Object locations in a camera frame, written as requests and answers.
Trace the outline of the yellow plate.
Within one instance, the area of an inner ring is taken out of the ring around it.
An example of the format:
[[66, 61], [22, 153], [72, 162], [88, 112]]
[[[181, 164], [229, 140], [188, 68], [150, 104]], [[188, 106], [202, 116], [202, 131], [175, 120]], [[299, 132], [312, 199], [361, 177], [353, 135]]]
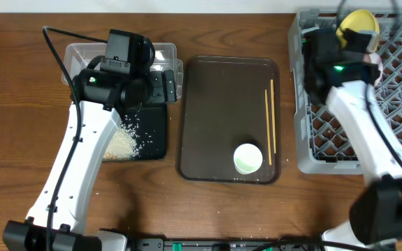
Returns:
[[358, 33], [361, 31], [373, 31], [376, 32], [378, 36], [380, 35], [380, 26], [377, 19], [370, 11], [363, 9], [351, 12], [344, 18], [336, 30], [336, 35], [341, 42], [342, 48], [347, 45], [347, 40], [343, 37], [343, 32], [346, 29], [351, 29]]

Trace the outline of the white pink bowl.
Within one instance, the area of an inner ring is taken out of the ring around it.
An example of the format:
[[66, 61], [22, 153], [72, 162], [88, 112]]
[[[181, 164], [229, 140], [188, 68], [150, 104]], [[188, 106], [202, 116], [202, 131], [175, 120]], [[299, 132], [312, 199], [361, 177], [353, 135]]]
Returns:
[[370, 53], [370, 54], [365, 54], [364, 55], [364, 61], [367, 63], [372, 63], [376, 64], [378, 66], [378, 70], [380, 71], [379, 77], [376, 79], [374, 82], [374, 86], [379, 85], [379, 83], [382, 80], [382, 72], [383, 72], [383, 64], [382, 64], [382, 59], [377, 53]]

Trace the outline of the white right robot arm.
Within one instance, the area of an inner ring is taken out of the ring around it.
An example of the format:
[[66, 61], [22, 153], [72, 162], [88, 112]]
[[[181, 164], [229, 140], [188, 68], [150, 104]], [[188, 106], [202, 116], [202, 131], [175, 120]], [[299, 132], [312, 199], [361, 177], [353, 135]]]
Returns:
[[372, 250], [402, 239], [402, 145], [374, 94], [382, 62], [374, 52], [374, 31], [333, 28], [305, 34], [304, 88], [326, 105], [346, 134], [363, 171], [366, 189], [351, 206], [349, 218], [321, 236], [328, 250]]

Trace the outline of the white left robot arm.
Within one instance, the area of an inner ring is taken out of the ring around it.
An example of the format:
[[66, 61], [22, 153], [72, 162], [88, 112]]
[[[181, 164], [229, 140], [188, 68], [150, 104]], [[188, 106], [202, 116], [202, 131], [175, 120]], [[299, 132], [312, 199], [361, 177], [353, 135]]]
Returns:
[[105, 151], [129, 114], [177, 99], [172, 77], [151, 70], [156, 50], [149, 38], [113, 29], [97, 56], [70, 88], [68, 124], [50, 175], [24, 221], [3, 231], [9, 250], [136, 250], [137, 241], [114, 229], [85, 234], [91, 191]]

